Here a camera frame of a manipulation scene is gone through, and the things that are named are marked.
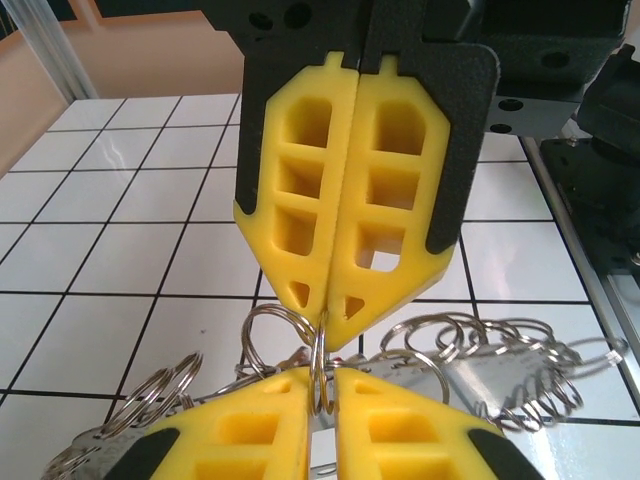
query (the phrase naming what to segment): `silver key ring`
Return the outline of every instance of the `silver key ring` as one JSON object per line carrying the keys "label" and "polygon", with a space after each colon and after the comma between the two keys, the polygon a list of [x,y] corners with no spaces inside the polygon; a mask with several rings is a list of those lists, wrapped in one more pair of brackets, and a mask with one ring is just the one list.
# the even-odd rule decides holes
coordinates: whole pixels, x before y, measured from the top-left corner
{"label": "silver key ring", "polygon": [[[173,369],[167,368],[158,370],[156,373],[151,375],[144,383],[131,392],[131,394],[125,399],[122,408],[120,408],[120,410],[118,410],[109,419],[109,421],[102,426],[98,436],[102,438],[112,438],[133,425],[169,386],[172,378]],[[148,393],[146,393],[142,401],[130,409],[129,407],[131,407],[139,397],[147,392],[147,390]]]}
{"label": "silver key ring", "polygon": [[435,373],[438,382],[440,382],[440,388],[442,389],[442,403],[445,405],[449,405],[449,400],[451,397],[451,390],[449,388],[449,382],[447,378],[442,373],[442,370],[431,360],[429,357],[420,352],[414,352],[412,350],[386,350],[380,353],[375,354],[369,362],[374,363],[378,360],[390,359],[390,358],[404,358],[406,360],[418,360],[423,363],[427,369]]}
{"label": "silver key ring", "polygon": [[[461,328],[466,328],[466,327],[472,328],[474,331],[476,331],[478,335],[479,341],[476,344],[470,345],[469,347],[461,351],[457,355],[457,358],[464,358],[464,357],[473,355],[482,345],[486,345],[488,343],[485,326],[482,323],[482,321],[480,321],[475,316],[469,315],[468,313],[460,313],[460,312],[447,312],[445,315],[447,315],[452,320],[458,322],[458,325],[460,325]],[[440,350],[444,350],[447,348],[447,346],[450,346],[453,341],[447,343],[443,340],[442,337],[444,337],[445,335],[447,335],[448,333],[454,330],[455,329],[451,326],[444,327],[442,330],[440,330],[436,335],[436,347],[438,347]]]}
{"label": "silver key ring", "polygon": [[527,345],[528,350],[538,350],[549,343],[555,343],[553,329],[548,323],[542,322],[540,320],[536,320],[534,318],[512,317],[495,320],[495,322],[505,323],[512,327],[515,327],[516,329],[518,329],[518,332],[520,332],[521,329],[529,329],[544,333],[545,338],[542,340],[527,335],[522,335],[521,333],[518,334],[518,342]]}
{"label": "silver key ring", "polygon": [[177,385],[171,389],[171,391],[165,395],[165,398],[160,405],[151,411],[145,411],[140,417],[138,427],[147,427],[153,422],[158,420],[164,415],[171,407],[174,406],[176,401],[180,401],[180,397],[184,397],[184,392],[189,387],[191,382],[196,378],[200,367],[202,367],[203,355],[200,352],[194,352],[191,355],[185,357],[174,369],[171,378],[172,382],[177,380]]}
{"label": "silver key ring", "polygon": [[[499,332],[500,338],[508,338],[511,340],[512,344],[518,341],[520,337],[520,332],[513,325],[509,325],[508,323],[500,323],[494,320],[480,320],[484,325],[485,335],[488,332]],[[475,347],[474,354],[478,357],[487,357],[491,355],[502,355],[507,352],[513,351],[512,344],[502,343],[500,345],[495,345],[492,343],[483,344],[481,342],[481,337],[476,330],[469,332],[469,343],[472,347]]]}
{"label": "silver key ring", "polygon": [[435,355],[435,359],[441,361],[443,363],[448,363],[455,358],[455,356],[460,352],[462,345],[464,343],[464,332],[458,322],[452,320],[445,314],[437,314],[437,315],[419,315],[417,317],[409,318],[397,325],[394,325],[380,340],[380,351],[386,352],[389,343],[400,335],[404,333],[404,345],[407,350],[413,352],[420,352],[420,350],[414,348],[409,343],[411,335],[413,335],[418,330],[426,327],[427,325],[433,325],[436,323],[448,323],[449,326],[455,329],[455,337],[452,343]]}
{"label": "silver key ring", "polygon": [[[611,349],[602,355],[597,355],[595,357],[589,358],[587,360],[580,360],[579,363],[571,363],[567,360],[559,360],[557,363],[558,368],[564,370],[567,367],[574,367],[576,370],[569,377],[572,379],[588,377],[593,375],[594,373],[598,373],[601,370],[606,368],[618,365],[622,360],[624,360],[624,355],[629,350],[629,344],[626,340],[621,338],[604,338],[604,337],[592,337],[585,338],[583,340],[576,340],[575,342],[569,342],[566,346],[570,349],[574,349],[574,347],[578,347],[581,345],[587,345],[592,343],[606,343]],[[578,369],[584,367],[590,367],[583,371],[578,371]]]}
{"label": "silver key ring", "polygon": [[263,371],[269,369],[271,366],[264,363],[251,341],[251,327],[253,326],[253,320],[259,315],[272,315],[285,320],[295,328],[300,339],[309,346],[313,345],[315,329],[309,320],[304,318],[302,315],[298,315],[281,305],[268,303],[253,308],[242,324],[242,330],[240,332],[242,351],[244,352],[245,358],[249,365],[251,365],[253,371],[258,374],[260,378],[266,378]]}

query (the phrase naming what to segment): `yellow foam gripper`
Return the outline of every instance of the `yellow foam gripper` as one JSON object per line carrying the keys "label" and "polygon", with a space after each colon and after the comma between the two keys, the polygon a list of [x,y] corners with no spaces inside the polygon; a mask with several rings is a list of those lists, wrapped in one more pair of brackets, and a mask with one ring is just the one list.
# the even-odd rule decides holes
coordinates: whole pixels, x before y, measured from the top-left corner
{"label": "yellow foam gripper", "polygon": [[[154,425],[177,430],[151,480],[307,480],[308,368],[289,370]],[[336,381],[339,480],[495,480],[467,432],[484,420],[357,370]]]}
{"label": "yellow foam gripper", "polygon": [[278,298],[336,351],[437,282],[425,243],[450,124],[421,84],[332,52],[266,105],[257,208],[235,219]]}
{"label": "yellow foam gripper", "polygon": [[495,480],[469,439],[484,420],[357,370],[336,370],[339,480]]}
{"label": "yellow foam gripper", "polygon": [[151,480],[303,480],[309,369],[288,370],[157,423],[178,439]]}

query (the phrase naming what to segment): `beige wall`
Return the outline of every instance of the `beige wall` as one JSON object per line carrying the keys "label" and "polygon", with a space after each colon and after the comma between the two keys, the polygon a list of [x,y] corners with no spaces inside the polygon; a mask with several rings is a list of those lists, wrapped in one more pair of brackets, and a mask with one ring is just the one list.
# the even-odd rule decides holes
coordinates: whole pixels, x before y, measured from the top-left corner
{"label": "beige wall", "polygon": [[76,0],[86,27],[67,35],[101,97],[240,91],[242,54],[200,12],[103,20]]}
{"label": "beige wall", "polygon": [[0,176],[66,108],[33,52],[14,33],[0,51]]}

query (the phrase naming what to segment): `grid pattern floor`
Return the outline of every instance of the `grid pattern floor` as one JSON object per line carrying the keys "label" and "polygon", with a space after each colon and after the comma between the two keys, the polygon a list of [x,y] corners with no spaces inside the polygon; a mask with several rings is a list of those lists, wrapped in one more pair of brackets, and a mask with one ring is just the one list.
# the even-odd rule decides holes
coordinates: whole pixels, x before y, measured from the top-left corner
{"label": "grid pattern floor", "polygon": [[[194,395],[233,380],[241,320],[275,298],[232,217],[239,111],[237,95],[78,101],[0,180],[2,478],[38,478],[196,349]],[[602,336],[514,137],[485,139],[445,278],[341,353],[371,355],[392,324],[446,310],[539,318],[563,341]],[[275,320],[254,331],[268,362],[299,345]],[[640,418],[621,372],[576,386],[576,418],[511,438],[548,480],[637,478]]]}

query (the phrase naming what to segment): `key ring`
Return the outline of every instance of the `key ring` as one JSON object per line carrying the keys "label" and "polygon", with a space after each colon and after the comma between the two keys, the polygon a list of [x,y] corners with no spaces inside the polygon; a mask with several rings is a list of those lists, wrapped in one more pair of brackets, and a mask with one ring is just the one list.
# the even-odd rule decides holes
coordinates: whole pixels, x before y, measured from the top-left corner
{"label": "key ring", "polygon": [[[465,358],[473,355],[482,345],[486,345],[489,342],[489,340],[487,339],[487,332],[484,323],[482,323],[482,321],[475,316],[461,312],[447,312],[446,315],[458,322],[458,325],[460,325],[461,328],[470,327],[475,330],[479,338],[478,343],[473,344],[461,351],[457,355],[458,358],[461,358],[460,356],[462,356],[462,358]],[[451,345],[452,342],[446,343],[443,340],[443,337],[454,330],[455,329],[451,326],[444,327],[442,330],[440,330],[436,335],[436,347],[438,347],[440,350],[444,350],[445,348],[447,348],[447,345]]]}
{"label": "key ring", "polygon": [[457,355],[460,353],[460,349],[462,348],[464,342],[464,332],[458,322],[449,318],[446,314],[437,314],[437,315],[419,315],[417,317],[409,318],[397,325],[394,325],[380,340],[380,351],[386,352],[389,343],[400,335],[401,333],[405,334],[404,337],[404,346],[407,350],[413,352],[420,352],[420,350],[411,346],[409,339],[411,335],[413,335],[416,331],[421,328],[426,327],[427,325],[433,325],[436,323],[448,323],[449,326],[455,329],[455,337],[451,344],[446,347],[444,350],[439,351],[434,355],[433,360],[437,360],[441,363],[449,363],[451,362]]}
{"label": "key ring", "polygon": [[405,358],[406,360],[417,360],[423,363],[426,366],[426,368],[433,371],[433,373],[435,373],[436,375],[436,378],[438,379],[438,382],[440,382],[440,388],[442,389],[442,403],[444,403],[445,405],[449,405],[449,401],[451,398],[451,390],[449,388],[449,382],[447,381],[447,378],[442,373],[442,370],[440,370],[440,368],[433,362],[433,360],[431,360],[425,354],[420,352],[415,352],[413,350],[401,350],[401,349],[385,350],[385,351],[376,353],[373,357],[371,357],[369,362],[374,363],[374,362],[377,362],[378,360],[385,360],[385,359],[397,358],[397,357]]}
{"label": "key ring", "polygon": [[577,378],[588,377],[606,368],[618,365],[620,362],[622,362],[622,360],[624,360],[624,355],[629,350],[629,344],[626,342],[626,340],[623,340],[622,338],[591,337],[591,338],[585,338],[583,340],[576,340],[574,342],[569,342],[566,344],[566,347],[573,349],[574,347],[577,347],[577,346],[587,345],[590,343],[600,343],[600,342],[606,343],[608,346],[611,347],[611,349],[605,354],[597,355],[587,360],[581,359],[579,360],[579,362],[575,362],[575,363],[571,362],[570,360],[559,359],[556,362],[558,365],[558,368],[560,370],[565,370],[568,367],[581,368],[581,367],[590,367],[593,365],[592,368],[587,368],[585,371],[582,371],[582,372],[574,372],[572,375],[569,376],[574,380]]}
{"label": "key ring", "polygon": [[140,417],[138,427],[147,427],[164,415],[167,410],[179,401],[183,407],[189,403],[184,397],[185,390],[194,380],[200,367],[202,367],[203,355],[200,352],[192,353],[185,357],[174,369],[171,381],[178,380],[177,385],[165,396],[160,405],[151,411],[145,411]]}
{"label": "key ring", "polygon": [[[167,368],[160,369],[151,375],[125,399],[122,408],[120,408],[120,410],[118,410],[109,419],[109,421],[102,426],[98,437],[105,439],[113,438],[132,426],[169,386],[172,378],[173,369]],[[129,407],[131,407],[131,405],[133,405],[133,403],[147,390],[149,390],[149,392],[144,396],[142,401],[128,412]]]}
{"label": "key ring", "polygon": [[[514,327],[518,331],[518,339],[519,343],[523,343],[526,345],[528,350],[538,350],[549,343],[555,343],[555,338],[553,336],[553,329],[551,326],[545,322],[540,320],[536,320],[533,318],[521,318],[521,317],[513,317],[513,318],[502,318],[500,320],[495,320],[497,323],[504,323],[511,327]],[[545,334],[545,338],[540,340],[537,338],[530,337],[528,335],[522,335],[520,333],[520,329],[529,329],[536,330],[538,332],[542,332]]]}
{"label": "key ring", "polygon": [[266,376],[263,374],[263,371],[271,366],[264,363],[251,341],[251,327],[253,326],[253,320],[259,315],[273,315],[285,320],[295,328],[296,333],[306,345],[313,344],[315,339],[315,329],[309,320],[304,318],[302,315],[298,315],[281,305],[266,303],[253,308],[242,324],[240,341],[242,343],[242,351],[244,352],[247,362],[251,365],[253,371],[256,372],[260,378],[264,379]]}
{"label": "key ring", "polygon": [[[324,410],[327,414],[333,413],[333,401],[329,400],[329,392],[327,388],[327,372],[326,372],[326,321],[327,312],[320,314],[318,319],[318,329],[313,340],[313,348],[311,350],[311,362],[309,365],[309,405],[311,412],[317,416]],[[320,385],[320,401],[316,400],[316,385]]]}

